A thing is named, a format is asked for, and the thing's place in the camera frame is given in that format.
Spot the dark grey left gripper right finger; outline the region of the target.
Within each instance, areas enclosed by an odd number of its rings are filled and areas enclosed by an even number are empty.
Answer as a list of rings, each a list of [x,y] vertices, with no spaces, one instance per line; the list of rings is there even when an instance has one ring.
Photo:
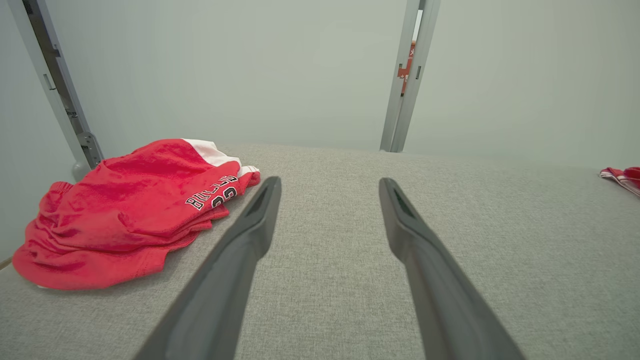
[[[523,360],[524,354],[393,178],[379,181],[386,236],[406,269],[428,360]]]

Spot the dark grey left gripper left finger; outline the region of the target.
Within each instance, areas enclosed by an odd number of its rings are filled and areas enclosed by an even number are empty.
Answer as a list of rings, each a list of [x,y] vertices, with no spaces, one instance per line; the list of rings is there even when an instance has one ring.
[[[282,182],[269,177],[139,349],[137,360],[232,360],[258,262],[269,251]]]

